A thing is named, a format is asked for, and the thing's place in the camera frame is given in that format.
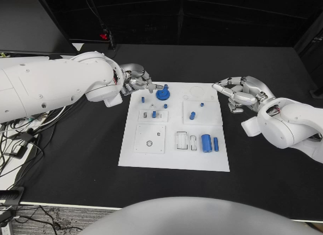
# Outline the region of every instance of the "blue cylinder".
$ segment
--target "blue cylinder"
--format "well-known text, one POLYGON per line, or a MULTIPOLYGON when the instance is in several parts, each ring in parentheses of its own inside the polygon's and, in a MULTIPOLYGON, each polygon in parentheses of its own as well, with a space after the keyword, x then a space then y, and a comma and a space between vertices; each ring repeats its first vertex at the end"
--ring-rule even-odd
POLYGON ((215 151, 219 151, 219 147, 218 147, 218 138, 213 137, 213 145, 215 145, 215 151))
POLYGON ((159 100, 167 100, 170 98, 170 91, 167 84, 163 86, 163 90, 157 91, 156 97, 159 100))
POLYGON ((212 143, 209 134, 202 135, 202 151, 205 153, 212 152, 212 143))
POLYGON ((195 119, 195 112, 192 112, 192 115, 190 115, 190 120, 195 119))

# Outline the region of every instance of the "red light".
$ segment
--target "red light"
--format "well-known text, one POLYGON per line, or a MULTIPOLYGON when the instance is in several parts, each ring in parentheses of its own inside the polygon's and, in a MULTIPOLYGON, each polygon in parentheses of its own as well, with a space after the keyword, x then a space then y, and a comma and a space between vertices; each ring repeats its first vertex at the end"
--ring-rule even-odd
POLYGON ((107 40, 107 34, 99 34, 101 38, 107 40))

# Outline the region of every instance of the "robotic hand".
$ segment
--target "robotic hand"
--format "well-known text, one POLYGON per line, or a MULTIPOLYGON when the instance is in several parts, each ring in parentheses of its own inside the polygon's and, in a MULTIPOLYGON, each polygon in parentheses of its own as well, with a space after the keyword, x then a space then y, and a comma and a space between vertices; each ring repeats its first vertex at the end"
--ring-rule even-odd
POLYGON ((323 109, 275 98, 267 85, 254 77, 231 77, 212 85, 225 94, 229 110, 242 113, 242 106, 258 115, 241 123, 249 137, 262 133, 278 148, 296 148, 323 163, 323 109))
POLYGON ((39 61, 0 69, 0 123, 71 105, 85 94, 111 107, 121 94, 154 85, 141 65, 118 65, 104 54, 86 52, 68 59, 39 61))

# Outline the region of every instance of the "black device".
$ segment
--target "black device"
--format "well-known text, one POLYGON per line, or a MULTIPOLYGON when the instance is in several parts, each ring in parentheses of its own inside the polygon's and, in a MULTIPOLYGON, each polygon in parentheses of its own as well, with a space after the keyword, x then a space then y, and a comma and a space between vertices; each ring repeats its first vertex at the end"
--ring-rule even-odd
POLYGON ((0 1, 0 52, 78 54, 45 0, 0 1))

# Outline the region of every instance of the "floor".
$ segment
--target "floor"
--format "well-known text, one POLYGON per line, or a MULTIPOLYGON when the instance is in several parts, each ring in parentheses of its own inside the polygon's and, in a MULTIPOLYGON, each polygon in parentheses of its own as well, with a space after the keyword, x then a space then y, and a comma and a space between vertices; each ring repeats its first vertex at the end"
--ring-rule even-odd
MULTIPOLYGON (((37 208, 36 206, 20 207, 19 209, 37 208)), ((53 221, 59 223, 62 229, 58 230, 58 235, 76 235, 81 229, 86 228, 98 219, 111 214, 111 210, 79 209, 68 207, 43 207, 46 212, 52 215, 53 221)), ((43 210, 17 211, 16 216, 32 216, 32 219, 52 223, 52 218, 45 214, 43 210)), ((27 221, 24 224, 11 221, 13 235, 55 235, 52 226, 34 221, 27 221)))

